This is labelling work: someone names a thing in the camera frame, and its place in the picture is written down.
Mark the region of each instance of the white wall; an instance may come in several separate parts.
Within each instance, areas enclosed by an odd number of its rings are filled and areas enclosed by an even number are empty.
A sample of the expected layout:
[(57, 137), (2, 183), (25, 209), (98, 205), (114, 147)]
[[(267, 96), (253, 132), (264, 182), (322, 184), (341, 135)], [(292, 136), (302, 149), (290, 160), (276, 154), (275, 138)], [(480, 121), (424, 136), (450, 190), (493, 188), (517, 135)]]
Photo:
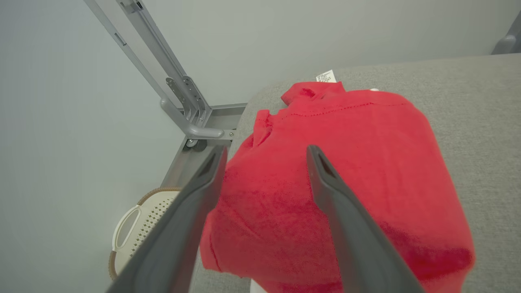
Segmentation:
[(142, 2), (213, 105), (329, 69), (490, 54), (521, 10), (520, 0)]
[(0, 291), (104, 292), (184, 135), (83, 1), (2, 1), (0, 28)]

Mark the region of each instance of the gray ironing board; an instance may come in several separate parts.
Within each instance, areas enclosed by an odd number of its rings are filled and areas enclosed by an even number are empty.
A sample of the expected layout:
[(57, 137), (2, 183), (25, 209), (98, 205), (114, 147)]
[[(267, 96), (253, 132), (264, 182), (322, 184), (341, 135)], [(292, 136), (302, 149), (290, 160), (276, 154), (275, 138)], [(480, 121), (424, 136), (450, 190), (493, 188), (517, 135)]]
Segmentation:
[[(314, 81), (319, 73), (271, 85), (254, 96), (242, 114), (229, 157), (252, 133), (259, 110), (276, 113), (286, 106), (280, 99), (286, 90), (295, 82)], [(477, 264), (464, 291), (519, 291), (521, 54), (352, 67), (334, 69), (334, 74), (346, 90), (395, 92), (427, 116), (476, 247)], [(249, 279), (207, 271), (197, 258), (191, 292), (249, 289)]]

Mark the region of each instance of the white care label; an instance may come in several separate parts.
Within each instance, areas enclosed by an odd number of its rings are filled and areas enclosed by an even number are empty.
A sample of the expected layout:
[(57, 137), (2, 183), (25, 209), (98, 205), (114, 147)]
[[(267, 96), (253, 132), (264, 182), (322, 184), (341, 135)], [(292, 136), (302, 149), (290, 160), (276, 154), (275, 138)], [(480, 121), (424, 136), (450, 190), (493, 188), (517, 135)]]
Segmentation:
[(318, 82), (336, 82), (337, 80), (334, 78), (333, 70), (325, 72), (319, 76), (317, 76)]

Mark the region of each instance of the red cloth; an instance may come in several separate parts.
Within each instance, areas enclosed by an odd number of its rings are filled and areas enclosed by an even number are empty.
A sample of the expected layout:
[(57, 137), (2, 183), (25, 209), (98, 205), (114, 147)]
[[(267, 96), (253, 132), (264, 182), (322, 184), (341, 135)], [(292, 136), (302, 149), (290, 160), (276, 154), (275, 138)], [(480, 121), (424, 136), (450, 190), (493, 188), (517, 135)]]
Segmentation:
[(425, 116), (404, 97), (295, 84), (288, 108), (259, 111), (227, 165), (206, 220), (206, 268), (269, 293), (341, 292), (328, 220), (312, 198), (306, 147), (318, 145), (428, 292), (459, 292), (475, 261), (454, 185)]

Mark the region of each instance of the laundry basket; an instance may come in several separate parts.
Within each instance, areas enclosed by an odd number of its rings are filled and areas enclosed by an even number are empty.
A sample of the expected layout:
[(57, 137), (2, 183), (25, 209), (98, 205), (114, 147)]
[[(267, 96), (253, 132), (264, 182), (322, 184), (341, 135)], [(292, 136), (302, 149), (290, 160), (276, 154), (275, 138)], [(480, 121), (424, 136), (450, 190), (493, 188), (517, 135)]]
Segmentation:
[(180, 191), (177, 187), (154, 189), (123, 215), (112, 237), (111, 279), (116, 279)]

